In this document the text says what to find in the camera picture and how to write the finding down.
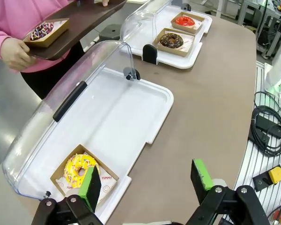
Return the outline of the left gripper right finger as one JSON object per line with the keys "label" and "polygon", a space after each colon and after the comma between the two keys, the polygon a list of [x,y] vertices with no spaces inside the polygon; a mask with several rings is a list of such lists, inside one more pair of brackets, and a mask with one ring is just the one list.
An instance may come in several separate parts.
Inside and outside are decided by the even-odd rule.
{"label": "left gripper right finger", "polygon": [[199,207],[186,222],[188,225],[212,225],[218,215],[228,215],[235,225],[270,224],[251,186],[232,190],[215,185],[201,159],[192,160],[190,177]]}

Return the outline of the person's right hand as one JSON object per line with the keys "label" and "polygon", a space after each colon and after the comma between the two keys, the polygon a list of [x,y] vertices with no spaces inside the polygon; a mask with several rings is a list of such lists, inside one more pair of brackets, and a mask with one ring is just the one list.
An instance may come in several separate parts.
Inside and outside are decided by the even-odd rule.
{"label": "person's right hand", "polygon": [[1,44],[0,57],[10,69],[22,72],[37,61],[35,57],[28,55],[29,51],[22,40],[9,37]]}

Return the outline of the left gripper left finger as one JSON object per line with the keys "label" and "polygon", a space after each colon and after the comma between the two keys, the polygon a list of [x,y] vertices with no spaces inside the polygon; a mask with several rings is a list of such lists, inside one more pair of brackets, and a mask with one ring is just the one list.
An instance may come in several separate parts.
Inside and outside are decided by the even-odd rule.
{"label": "left gripper left finger", "polygon": [[36,211],[37,225],[99,225],[95,215],[101,190],[98,169],[87,172],[77,195],[64,197],[60,202],[43,199]]}

